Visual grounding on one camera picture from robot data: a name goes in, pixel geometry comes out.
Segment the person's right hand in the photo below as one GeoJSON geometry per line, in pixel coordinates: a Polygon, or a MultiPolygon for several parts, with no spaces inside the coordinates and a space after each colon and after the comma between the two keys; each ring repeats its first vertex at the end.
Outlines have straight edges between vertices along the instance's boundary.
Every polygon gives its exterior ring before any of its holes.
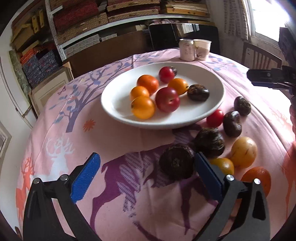
{"type": "Polygon", "coordinates": [[[290,102],[290,119],[292,121],[292,130],[293,133],[296,135],[296,96],[293,96],[290,102]]]}

